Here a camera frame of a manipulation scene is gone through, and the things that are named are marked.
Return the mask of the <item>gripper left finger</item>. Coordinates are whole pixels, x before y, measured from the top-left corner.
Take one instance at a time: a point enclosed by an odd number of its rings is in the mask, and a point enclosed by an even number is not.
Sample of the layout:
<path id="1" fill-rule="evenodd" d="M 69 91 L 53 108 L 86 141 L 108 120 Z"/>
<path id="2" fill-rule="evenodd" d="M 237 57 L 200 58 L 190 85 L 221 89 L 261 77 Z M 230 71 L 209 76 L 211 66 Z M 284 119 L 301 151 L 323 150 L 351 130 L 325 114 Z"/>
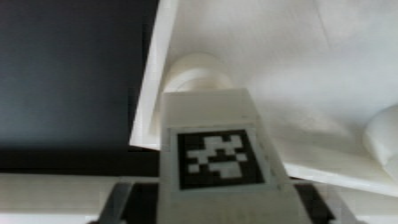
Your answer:
<path id="1" fill-rule="evenodd" d="M 156 224 L 158 184 L 113 185 L 99 217 L 86 224 Z"/>

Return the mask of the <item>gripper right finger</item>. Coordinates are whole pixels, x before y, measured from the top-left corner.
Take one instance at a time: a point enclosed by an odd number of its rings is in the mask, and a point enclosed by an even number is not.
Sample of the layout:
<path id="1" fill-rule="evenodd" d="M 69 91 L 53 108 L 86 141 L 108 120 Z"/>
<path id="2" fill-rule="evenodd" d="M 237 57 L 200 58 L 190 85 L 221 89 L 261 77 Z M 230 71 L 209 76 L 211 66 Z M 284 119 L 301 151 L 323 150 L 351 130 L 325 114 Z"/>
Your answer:
<path id="1" fill-rule="evenodd" d="M 293 184 L 312 224 L 365 224 L 355 217 L 335 188 L 325 184 Z"/>

